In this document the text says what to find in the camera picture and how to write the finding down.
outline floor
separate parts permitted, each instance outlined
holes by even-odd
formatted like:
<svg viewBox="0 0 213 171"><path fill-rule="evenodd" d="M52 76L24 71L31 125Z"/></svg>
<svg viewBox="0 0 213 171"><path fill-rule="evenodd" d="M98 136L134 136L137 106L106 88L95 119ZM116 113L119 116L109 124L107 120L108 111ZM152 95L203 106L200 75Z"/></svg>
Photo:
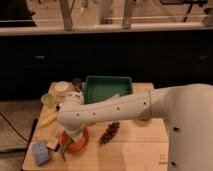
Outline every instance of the floor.
<svg viewBox="0 0 213 171"><path fill-rule="evenodd" d="M29 139L33 120L38 118L42 104L39 100L7 101L0 102L0 112L12 125L26 138ZM26 142L22 140L0 117L0 170L20 171L25 152L2 153L7 149L25 147Z"/></svg>

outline black wall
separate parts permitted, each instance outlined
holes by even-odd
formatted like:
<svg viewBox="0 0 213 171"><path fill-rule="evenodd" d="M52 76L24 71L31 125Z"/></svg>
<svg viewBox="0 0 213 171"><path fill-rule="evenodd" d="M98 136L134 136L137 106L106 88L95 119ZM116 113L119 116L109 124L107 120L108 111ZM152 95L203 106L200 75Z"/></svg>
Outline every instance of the black wall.
<svg viewBox="0 0 213 171"><path fill-rule="evenodd" d="M213 31L0 37L0 100L40 98L53 81L130 76L155 87L213 83Z"/></svg>

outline glass window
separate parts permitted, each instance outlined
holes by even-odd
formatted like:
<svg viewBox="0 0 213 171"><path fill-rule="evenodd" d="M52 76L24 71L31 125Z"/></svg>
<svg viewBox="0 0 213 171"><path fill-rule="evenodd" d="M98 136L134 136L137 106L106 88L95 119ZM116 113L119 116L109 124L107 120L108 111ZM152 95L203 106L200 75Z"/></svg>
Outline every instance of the glass window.
<svg viewBox="0 0 213 171"><path fill-rule="evenodd" d="M213 0L6 0L0 6L0 27L75 32L212 29Z"/></svg>

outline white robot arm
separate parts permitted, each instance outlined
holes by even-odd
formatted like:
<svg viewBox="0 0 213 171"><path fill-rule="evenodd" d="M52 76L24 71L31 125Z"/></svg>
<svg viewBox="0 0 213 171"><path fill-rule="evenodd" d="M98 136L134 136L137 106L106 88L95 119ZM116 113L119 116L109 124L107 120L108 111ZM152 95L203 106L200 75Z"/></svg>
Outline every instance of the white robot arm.
<svg viewBox="0 0 213 171"><path fill-rule="evenodd" d="M76 105L70 105L77 96L71 93L65 98L58 115L69 136L80 135L87 123L167 116L171 125L168 171L213 170L212 86L168 87L89 105L74 100Z"/></svg>

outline blue package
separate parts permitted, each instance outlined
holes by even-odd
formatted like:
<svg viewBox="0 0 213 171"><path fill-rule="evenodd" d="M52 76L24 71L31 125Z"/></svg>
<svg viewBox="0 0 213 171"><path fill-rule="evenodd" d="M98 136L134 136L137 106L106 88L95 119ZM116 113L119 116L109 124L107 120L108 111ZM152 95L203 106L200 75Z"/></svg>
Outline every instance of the blue package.
<svg viewBox="0 0 213 171"><path fill-rule="evenodd" d="M32 146L37 165L41 166L50 160L49 151L44 140L38 141Z"/></svg>

